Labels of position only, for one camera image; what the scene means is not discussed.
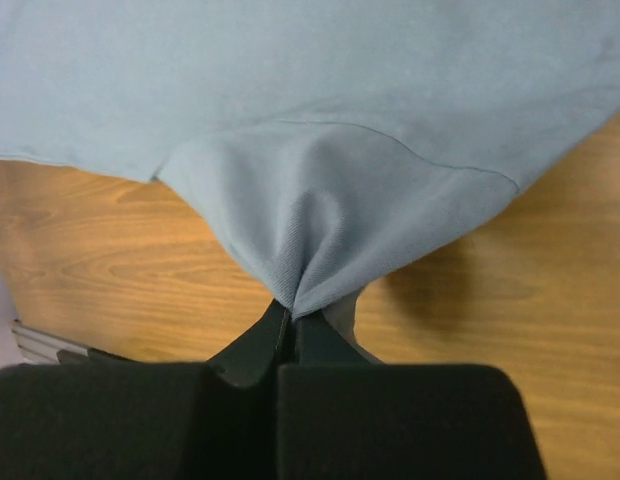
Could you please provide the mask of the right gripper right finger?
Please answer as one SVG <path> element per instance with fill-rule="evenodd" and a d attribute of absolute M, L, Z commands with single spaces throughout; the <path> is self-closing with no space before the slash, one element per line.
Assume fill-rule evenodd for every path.
<path fill-rule="evenodd" d="M 369 365 L 370 359 L 316 311 L 293 322 L 293 358 L 297 365 Z"/>

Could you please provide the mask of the blue-grey t shirt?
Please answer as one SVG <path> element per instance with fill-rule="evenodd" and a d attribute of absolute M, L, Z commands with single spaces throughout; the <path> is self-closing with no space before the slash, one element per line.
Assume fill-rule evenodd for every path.
<path fill-rule="evenodd" d="M 620 109 L 620 1 L 0 1 L 0 160 L 169 186 L 294 317 Z"/>

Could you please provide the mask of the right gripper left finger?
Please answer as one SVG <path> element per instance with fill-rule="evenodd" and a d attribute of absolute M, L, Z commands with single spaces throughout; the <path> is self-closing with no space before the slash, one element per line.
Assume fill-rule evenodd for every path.
<path fill-rule="evenodd" d="M 273 300 L 254 325 L 206 364 L 226 384 L 252 388 L 286 356 L 289 332 L 290 312 Z"/>

